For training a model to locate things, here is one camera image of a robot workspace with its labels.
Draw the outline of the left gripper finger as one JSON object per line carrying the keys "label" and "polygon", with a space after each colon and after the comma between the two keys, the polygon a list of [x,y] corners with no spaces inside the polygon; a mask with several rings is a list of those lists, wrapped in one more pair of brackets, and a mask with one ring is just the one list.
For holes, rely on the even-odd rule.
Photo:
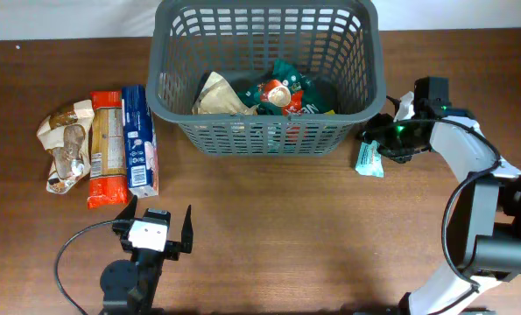
{"label": "left gripper finger", "polygon": [[116,217],[116,220],[117,221],[133,220],[135,218],[135,214],[137,211],[137,200],[138,200],[138,197],[136,195],[133,195],[129,204]]}
{"label": "left gripper finger", "polygon": [[185,219],[181,229],[180,252],[191,254],[194,244],[194,230],[192,224],[192,206],[189,205],[186,211]]}

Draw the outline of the orange spaghetti pack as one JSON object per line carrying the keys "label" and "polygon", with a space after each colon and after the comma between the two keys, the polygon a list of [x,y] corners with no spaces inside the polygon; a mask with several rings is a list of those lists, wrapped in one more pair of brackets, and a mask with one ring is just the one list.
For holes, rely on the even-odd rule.
{"label": "orange spaghetti pack", "polygon": [[128,202],[120,91],[91,93],[92,122],[88,208]]}

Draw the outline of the light teal tissue pack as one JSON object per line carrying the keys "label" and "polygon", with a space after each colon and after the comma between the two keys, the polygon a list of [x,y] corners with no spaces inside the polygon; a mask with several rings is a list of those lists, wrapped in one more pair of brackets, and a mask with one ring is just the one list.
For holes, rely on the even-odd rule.
{"label": "light teal tissue pack", "polygon": [[355,167],[357,173],[363,176],[377,178],[382,178],[384,176],[382,157],[378,152],[378,148],[379,143],[376,141],[372,141],[371,143],[361,143]]}

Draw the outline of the blue tissue box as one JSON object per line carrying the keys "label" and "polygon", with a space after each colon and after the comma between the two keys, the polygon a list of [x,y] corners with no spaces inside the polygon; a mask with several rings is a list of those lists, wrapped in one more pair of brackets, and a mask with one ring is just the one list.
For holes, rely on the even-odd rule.
{"label": "blue tissue box", "polygon": [[139,199],[157,196],[157,140],[144,87],[123,87],[121,96],[128,189]]}

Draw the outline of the brown and cream snack bag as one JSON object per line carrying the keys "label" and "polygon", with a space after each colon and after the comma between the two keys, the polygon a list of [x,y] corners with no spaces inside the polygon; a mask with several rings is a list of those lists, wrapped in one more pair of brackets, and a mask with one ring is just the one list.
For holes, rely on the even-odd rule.
{"label": "brown and cream snack bag", "polygon": [[88,133],[94,117],[92,101],[78,101],[61,107],[39,125],[37,138],[53,157],[48,192],[65,194],[89,174]]}

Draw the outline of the green Nescafe bag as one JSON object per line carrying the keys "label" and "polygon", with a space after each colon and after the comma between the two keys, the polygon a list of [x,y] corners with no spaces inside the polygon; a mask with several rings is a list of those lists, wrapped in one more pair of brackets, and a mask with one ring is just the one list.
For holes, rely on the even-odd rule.
{"label": "green Nescafe bag", "polygon": [[259,115],[334,114],[334,105],[325,99],[314,78],[302,74],[282,59],[274,62],[267,79],[236,94],[245,106],[255,108]]}

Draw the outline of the beige paper bag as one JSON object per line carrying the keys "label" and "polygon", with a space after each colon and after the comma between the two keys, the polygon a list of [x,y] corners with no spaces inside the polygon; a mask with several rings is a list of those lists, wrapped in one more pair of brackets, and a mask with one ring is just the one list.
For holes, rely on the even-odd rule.
{"label": "beige paper bag", "polygon": [[257,114],[257,105],[247,107],[237,96],[235,90],[224,77],[217,72],[206,73],[205,80],[198,90],[198,96],[192,107],[194,115],[247,115]]}

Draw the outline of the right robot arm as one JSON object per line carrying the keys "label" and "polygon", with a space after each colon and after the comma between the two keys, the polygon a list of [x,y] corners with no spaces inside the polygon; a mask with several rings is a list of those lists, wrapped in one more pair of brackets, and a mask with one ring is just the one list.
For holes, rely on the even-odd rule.
{"label": "right robot arm", "polygon": [[402,164],[435,152],[459,184],[440,224],[444,263],[385,313],[488,313],[471,303],[521,275],[521,171],[502,157],[469,110],[452,105],[446,78],[420,78],[391,103],[394,115],[378,114],[360,131],[356,170],[379,175],[382,158]]}

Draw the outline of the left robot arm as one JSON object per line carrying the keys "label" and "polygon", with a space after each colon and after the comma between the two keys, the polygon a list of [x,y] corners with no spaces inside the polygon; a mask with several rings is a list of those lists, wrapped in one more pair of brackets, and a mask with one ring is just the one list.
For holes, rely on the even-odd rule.
{"label": "left robot arm", "polygon": [[192,208],[186,211],[179,241],[168,239],[171,214],[148,208],[136,216],[137,197],[115,218],[112,231],[119,237],[128,260],[116,260],[102,272],[102,314],[163,314],[153,301],[166,261],[177,261],[193,250]]}

